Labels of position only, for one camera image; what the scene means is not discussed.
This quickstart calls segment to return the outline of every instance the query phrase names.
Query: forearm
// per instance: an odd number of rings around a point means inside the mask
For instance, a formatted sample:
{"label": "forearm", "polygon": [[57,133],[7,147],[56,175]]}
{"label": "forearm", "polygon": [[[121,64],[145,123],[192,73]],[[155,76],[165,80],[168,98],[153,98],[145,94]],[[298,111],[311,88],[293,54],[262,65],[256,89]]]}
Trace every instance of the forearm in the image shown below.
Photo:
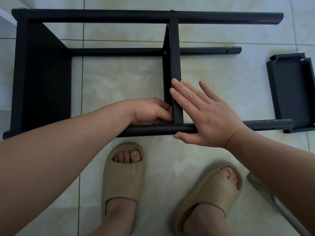
{"label": "forearm", "polygon": [[1,142],[0,221],[13,231],[0,232],[15,234],[48,207],[133,115],[118,102]]}
{"label": "forearm", "polygon": [[314,233],[314,154],[276,142],[247,128],[238,131],[226,149]]}

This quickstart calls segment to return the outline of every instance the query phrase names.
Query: right hand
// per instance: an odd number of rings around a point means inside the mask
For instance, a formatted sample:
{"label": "right hand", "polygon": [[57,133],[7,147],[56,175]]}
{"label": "right hand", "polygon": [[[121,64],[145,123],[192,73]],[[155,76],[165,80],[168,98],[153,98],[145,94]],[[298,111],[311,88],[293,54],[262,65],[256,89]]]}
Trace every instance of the right hand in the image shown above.
{"label": "right hand", "polygon": [[176,133],[174,138],[187,144],[225,148],[230,138],[246,128],[231,107],[211,91],[205,83],[199,82],[204,93],[186,80],[172,79],[172,97],[191,117],[198,133]]}

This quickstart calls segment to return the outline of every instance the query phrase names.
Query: metal frame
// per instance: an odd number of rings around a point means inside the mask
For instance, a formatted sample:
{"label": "metal frame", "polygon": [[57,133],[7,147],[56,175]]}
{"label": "metal frame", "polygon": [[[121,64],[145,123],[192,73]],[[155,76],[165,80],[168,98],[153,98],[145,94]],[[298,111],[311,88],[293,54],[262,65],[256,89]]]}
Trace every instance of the metal frame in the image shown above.
{"label": "metal frame", "polygon": [[[72,56],[162,56],[164,101],[173,106],[174,124],[129,126],[119,137],[197,132],[184,124],[183,109],[172,99],[171,79],[181,79],[180,55],[239,54],[241,47],[180,48],[178,24],[279,24],[283,13],[209,11],[13,9],[17,20],[10,131],[15,136],[70,118]],[[43,22],[165,23],[162,48],[67,48]],[[255,131],[291,129],[293,120],[244,121]]]}

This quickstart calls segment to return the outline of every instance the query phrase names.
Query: hand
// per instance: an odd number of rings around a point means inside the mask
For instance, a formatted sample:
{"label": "hand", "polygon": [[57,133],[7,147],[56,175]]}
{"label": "hand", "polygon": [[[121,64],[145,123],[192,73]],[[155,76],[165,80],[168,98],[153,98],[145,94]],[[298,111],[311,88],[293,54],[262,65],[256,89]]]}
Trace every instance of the hand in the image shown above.
{"label": "hand", "polygon": [[177,133],[174,138],[184,143],[225,148],[229,139],[246,127],[231,107],[214,94],[202,81],[204,93],[186,80],[172,79],[171,95],[191,117],[198,133]]}
{"label": "hand", "polygon": [[173,121],[172,107],[159,98],[127,100],[134,110],[132,125],[168,124]]}

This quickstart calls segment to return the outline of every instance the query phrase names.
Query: foot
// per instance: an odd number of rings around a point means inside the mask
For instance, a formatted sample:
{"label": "foot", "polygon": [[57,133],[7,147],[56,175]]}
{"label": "foot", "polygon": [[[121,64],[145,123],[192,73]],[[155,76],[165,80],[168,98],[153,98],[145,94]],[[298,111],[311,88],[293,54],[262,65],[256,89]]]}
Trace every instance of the foot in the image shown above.
{"label": "foot", "polygon": [[[221,172],[236,188],[236,175],[230,167],[223,167]],[[202,203],[198,204],[186,219],[183,227],[184,234],[190,235],[233,235],[225,222],[225,214],[220,208]]]}
{"label": "foot", "polygon": [[[121,164],[137,163],[140,160],[141,156],[137,150],[120,152],[113,158],[114,162]],[[104,221],[115,224],[116,230],[113,235],[130,235],[135,210],[136,202],[129,198],[116,197],[107,201]]]}

